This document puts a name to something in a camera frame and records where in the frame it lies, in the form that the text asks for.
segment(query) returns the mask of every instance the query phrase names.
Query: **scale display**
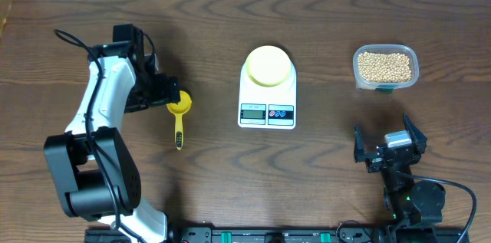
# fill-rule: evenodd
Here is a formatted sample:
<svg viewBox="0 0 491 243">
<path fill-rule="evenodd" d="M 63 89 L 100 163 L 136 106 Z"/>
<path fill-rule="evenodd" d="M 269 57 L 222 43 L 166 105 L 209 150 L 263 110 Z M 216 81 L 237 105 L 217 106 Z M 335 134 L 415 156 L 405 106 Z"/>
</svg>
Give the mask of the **scale display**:
<svg viewBox="0 0 491 243">
<path fill-rule="evenodd" d="M 266 105 L 242 104 L 240 107 L 240 123 L 266 125 Z"/>
</svg>

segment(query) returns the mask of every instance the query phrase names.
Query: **yellow measuring spoon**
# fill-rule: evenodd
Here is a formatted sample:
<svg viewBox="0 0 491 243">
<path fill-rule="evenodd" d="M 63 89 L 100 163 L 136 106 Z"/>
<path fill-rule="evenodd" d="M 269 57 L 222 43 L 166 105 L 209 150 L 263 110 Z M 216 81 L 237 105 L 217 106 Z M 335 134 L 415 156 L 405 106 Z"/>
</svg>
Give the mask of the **yellow measuring spoon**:
<svg viewBox="0 0 491 243">
<path fill-rule="evenodd" d="M 181 101 L 179 103 L 168 103 L 167 109 L 176 116 L 176 132 L 175 141 L 178 150 L 183 148 L 184 144 L 184 130 L 183 130 L 183 114 L 187 113 L 191 109 L 191 97 L 184 90 L 179 91 Z"/>
</svg>

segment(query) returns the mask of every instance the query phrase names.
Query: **green switch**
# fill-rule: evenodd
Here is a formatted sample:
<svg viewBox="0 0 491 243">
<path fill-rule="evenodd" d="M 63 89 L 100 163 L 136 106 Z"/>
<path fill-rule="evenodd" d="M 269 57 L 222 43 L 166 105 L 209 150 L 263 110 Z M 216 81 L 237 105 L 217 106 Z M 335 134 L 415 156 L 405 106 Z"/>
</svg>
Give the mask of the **green switch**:
<svg viewBox="0 0 491 243">
<path fill-rule="evenodd" d="M 321 233 L 321 243 L 331 243 L 331 234 Z"/>
<path fill-rule="evenodd" d="M 232 243 L 232 232 L 222 232 L 222 243 Z"/>
</svg>

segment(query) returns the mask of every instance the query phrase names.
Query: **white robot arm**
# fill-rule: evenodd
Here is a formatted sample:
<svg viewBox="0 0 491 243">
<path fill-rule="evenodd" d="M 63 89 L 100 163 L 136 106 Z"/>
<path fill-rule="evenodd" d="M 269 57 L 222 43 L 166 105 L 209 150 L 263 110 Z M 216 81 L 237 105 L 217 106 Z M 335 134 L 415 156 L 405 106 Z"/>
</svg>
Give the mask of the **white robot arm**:
<svg viewBox="0 0 491 243">
<path fill-rule="evenodd" d="M 90 61 L 90 78 L 77 114 L 64 134 L 48 137 L 44 145 L 65 213 L 108 225 L 120 221 L 119 231 L 135 243 L 166 240 L 167 221 L 141 196 L 140 175 L 120 137 L 123 115 L 180 100 L 176 78 L 155 74 L 157 56 L 144 55 L 143 36 L 146 35 L 133 25 L 118 25 L 114 27 L 114 43 L 91 48 L 99 65 Z M 96 90 L 99 79 L 101 84 Z M 77 166 L 94 159 L 85 126 L 91 98 L 94 102 L 89 131 L 103 167 L 79 171 Z M 114 214 L 114 202 L 109 188 L 104 186 L 102 171 L 117 196 L 119 217 Z"/>
</svg>

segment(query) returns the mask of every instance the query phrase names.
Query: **soybean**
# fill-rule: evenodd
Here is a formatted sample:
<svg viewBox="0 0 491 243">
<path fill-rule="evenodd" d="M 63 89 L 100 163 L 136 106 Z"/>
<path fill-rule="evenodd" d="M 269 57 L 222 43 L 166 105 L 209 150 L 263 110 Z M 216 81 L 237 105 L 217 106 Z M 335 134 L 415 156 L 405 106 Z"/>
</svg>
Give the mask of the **soybean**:
<svg viewBox="0 0 491 243">
<path fill-rule="evenodd" d="M 360 75 L 370 82 L 408 82 L 412 78 L 410 58 L 405 54 L 376 54 L 364 52 L 358 55 Z"/>
</svg>

